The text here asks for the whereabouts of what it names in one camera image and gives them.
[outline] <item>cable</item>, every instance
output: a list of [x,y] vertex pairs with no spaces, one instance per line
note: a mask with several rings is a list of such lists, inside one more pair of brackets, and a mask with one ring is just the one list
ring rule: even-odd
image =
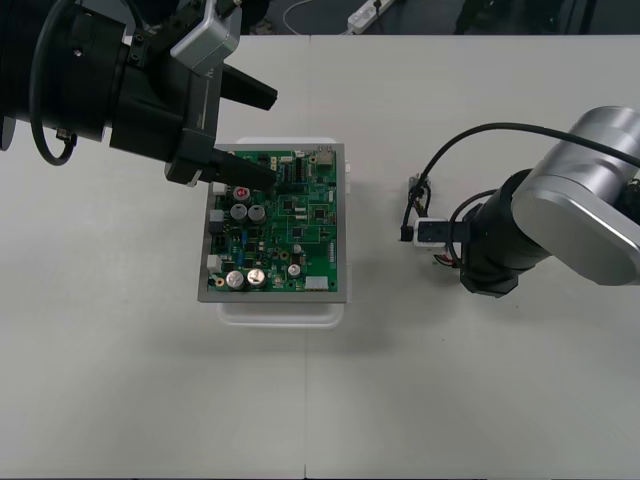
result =
[[418,192],[421,188],[424,187],[426,179],[429,177],[431,170],[435,167],[436,163],[447,153],[454,145],[464,140],[467,137],[472,135],[476,135],[482,132],[488,132],[490,130],[514,130],[519,132],[527,132],[527,133],[535,133],[536,135],[542,135],[546,137],[555,138],[558,140],[562,140],[564,142],[573,143],[575,145],[580,145],[581,147],[589,148],[596,152],[603,153],[605,155],[609,155],[614,158],[618,158],[623,162],[626,162],[634,167],[640,168],[640,159],[629,155],[627,153],[616,150],[615,148],[608,147],[598,142],[594,142],[592,140],[588,140],[586,138],[579,137],[572,133],[561,132],[559,130],[553,130],[551,128],[539,127],[536,125],[528,125],[524,123],[487,123],[485,125],[480,125],[478,127],[471,128],[456,137],[449,140],[436,155],[431,159],[429,164],[426,166],[422,175],[420,175],[420,179],[413,190],[411,197],[409,198],[409,203],[404,212],[404,219],[402,221],[401,234],[403,239],[407,236],[406,232],[409,231],[408,223],[409,216],[411,215],[411,208],[417,199]]
[[140,28],[144,30],[144,21],[138,13],[138,10],[131,4],[131,0],[120,0],[124,6],[126,6],[131,12],[131,16],[133,17],[133,21],[136,23],[136,28]]
[[447,249],[449,250],[449,255],[451,255],[451,260],[455,268],[462,268],[462,261],[460,260],[460,257],[458,257],[456,249],[453,247],[453,231],[455,229],[458,216],[473,202],[480,200],[481,198],[490,197],[496,192],[497,190],[487,190],[486,192],[474,195],[470,199],[465,200],[464,203],[460,205],[455,212],[453,212],[453,215],[451,215],[451,218],[449,219],[449,231],[447,232]]
[[380,7],[382,6],[382,1],[376,0],[373,2],[373,6],[376,7],[376,22],[378,23],[378,28],[380,29],[380,33],[384,35],[384,27],[382,25],[382,20],[380,20]]
[[[282,23],[284,23],[284,26],[287,27],[289,29],[289,31],[291,31],[291,33],[293,33],[294,35],[298,35],[298,36],[306,36],[304,33],[300,33],[297,30],[295,30],[291,25],[289,25],[289,22],[287,22],[287,15],[289,15],[289,12],[295,8],[301,7],[302,5],[306,5],[307,3],[311,3],[313,0],[302,0],[301,2],[298,3],[294,3],[293,5],[291,5],[289,8],[287,8],[284,13],[282,14]],[[339,33],[338,35],[351,35],[353,33],[353,29],[351,27],[347,28],[344,32]]]
[[291,10],[293,10],[294,8],[298,8],[301,7],[302,5],[305,5],[307,3],[311,3],[313,0],[302,0],[301,2],[298,3],[294,3],[293,5],[291,5],[289,8],[287,8],[284,13],[282,14],[282,23],[284,23],[284,26],[287,27],[289,30],[291,30],[291,32],[294,35],[299,35],[302,36],[302,33],[294,30],[291,25],[289,25],[289,23],[287,22],[287,15],[289,15],[289,12]]
[[72,134],[64,142],[64,151],[60,157],[51,153],[44,136],[44,126],[42,124],[42,83],[45,79],[45,67],[49,47],[53,43],[53,35],[67,9],[75,3],[75,0],[57,0],[49,11],[49,15],[44,21],[42,31],[38,37],[38,43],[33,55],[31,64],[31,77],[29,81],[29,121],[31,132],[36,147],[49,164],[59,167],[67,163],[73,154],[77,136]]

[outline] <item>power strip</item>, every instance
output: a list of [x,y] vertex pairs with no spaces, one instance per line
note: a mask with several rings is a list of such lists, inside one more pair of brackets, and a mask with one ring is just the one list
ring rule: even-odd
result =
[[[387,11],[396,0],[381,0],[380,15]],[[362,7],[349,17],[349,31],[354,35],[360,35],[376,21],[376,7],[374,0],[367,0]]]

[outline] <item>electrolytic capacitor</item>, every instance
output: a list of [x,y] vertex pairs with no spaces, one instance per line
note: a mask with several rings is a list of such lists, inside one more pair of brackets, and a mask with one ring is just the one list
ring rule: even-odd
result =
[[227,275],[227,285],[231,290],[242,290],[244,288],[244,275],[242,272],[234,270]]
[[298,278],[301,272],[300,265],[289,265],[289,268],[287,269],[287,273],[290,278]]
[[247,221],[247,207],[240,203],[236,203],[233,207],[231,207],[231,218],[233,218],[238,223],[244,223]]
[[233,198],[236,202],[246,205],[251,201],[251,190],[244,187],[236,187],[233,189]]
[[267,212],[262,205],[254,205],[249,209],[249,220],[256,225],[262,225],[267,221]]
[[247,281],[253,288],[262,288],[267,283],[267,276],[262,270],[256,268],[247,274]]

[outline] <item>white table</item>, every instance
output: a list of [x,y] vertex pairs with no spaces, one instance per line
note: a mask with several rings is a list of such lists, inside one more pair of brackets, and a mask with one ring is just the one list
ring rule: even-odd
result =
[[[244,38],[280,90],[219,138],[331,136],[352,163],[353,303],[334,332],[236,330],[195,302],[206,191],[28,129],[0,157],[0,476],[637,478],[640,295],[555,260],[474,296],[397,242],[407,177],[488,121],[567,129],[640,108],[638,38]],[[256,65],[269,64],[269,68]],[[534,165],[489,133],[433,174],[433,213]]]

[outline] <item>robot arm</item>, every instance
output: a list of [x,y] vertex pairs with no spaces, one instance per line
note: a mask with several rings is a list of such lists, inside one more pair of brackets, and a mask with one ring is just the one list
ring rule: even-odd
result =
[[[101,141],[110,126],[111,147],[165,162],[170,181],[273,185],[271,169],[214,148],[220,98],[265,110],[277,98],[223,63],[239,41],[242,11],[235,3],[192,0],[156,33],[137,29],[130,46],[122,42],[124,25],[73,0],[51,3],[2,0],[3,150],[15,121],[24,120],[43,157],[60,165],[77,137]],[[64,158],[52,158],[43,126],[65,142]]]
[[[629,108],[587,113],[572,133],[640,157],[640,115]],[[600,285],[640,282],[640,226],[616,209],[638,168],[561,143],[513,195],[516,224],[531,240]]]
[[640,283],[640,219],[634,215],[640,189],[633,180],[640,114],[598,108],[578,121],[571,136],[595,142],[601,151],[563,141],[535,169],[490,192],[462,222],[418,219],[414,243],[440,245],[454,255],[453,243],[460,243],[461,283],[495,297],[512,291],[521,274],[551,255],[600,285]]

